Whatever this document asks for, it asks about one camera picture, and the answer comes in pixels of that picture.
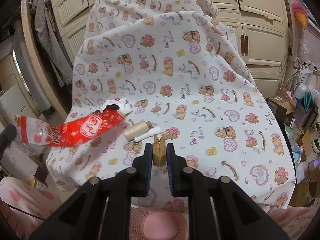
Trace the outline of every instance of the white tube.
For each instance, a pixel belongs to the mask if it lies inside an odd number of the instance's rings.
[[[162,130],[161,130],[161,127],[159,125],[157,125],[154,128],[151,128],[148,132],[146,132],[140,136],[135,137],[134,141],[139,142],[139,141],[142,141],[150,136],[154,136],[155,134],[159,134],[159,133],[162,133]]]

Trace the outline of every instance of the pink basket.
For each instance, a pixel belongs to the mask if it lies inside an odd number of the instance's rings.
[[[130,240],[188,240],[189,229],[182,214],[131,208]]]

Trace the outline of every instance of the wooden clothespin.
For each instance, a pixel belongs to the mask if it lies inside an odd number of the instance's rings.
[[[159,139],[155,134],[152,148],[153,164],[157,167],[165,166],[167,164],[167,153],[165,150],[165,140],[163,134],[161,135],[161,139]]]

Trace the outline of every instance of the metal screw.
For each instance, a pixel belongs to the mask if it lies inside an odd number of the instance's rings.
[[[92,178],[89,180],[90,184],[92,184],[92,185],[97,184],[99,181],[100,181],[100,179],[99,179],[98,177],[92,177]]]
[[[230,178],[227,177],[227,176],[222,176],[222,177],[220,178],[220,180],[221,180],[221,182],[223,182],[223,183],[229,183],[229,182],[230,182]]]
[[[183,168],[183,171],[184,171],[185,173],[191,173],[191,172],[193,172],[193,168],[191,168],[191,167],[184,167],[184,168]]]
[[[129,173],[129,174],[134,174],[136,172],[137,172],[137,169],[135,167],[127,168],[127,173]]]

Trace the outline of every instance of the red snack package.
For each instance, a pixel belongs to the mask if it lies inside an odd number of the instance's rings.
[[[116,110],[106,109],[57,127],[39,119],[16,115],[17,134],[24,143],[46,146],[73,147],[101,135],[122,122],[124,117]]]

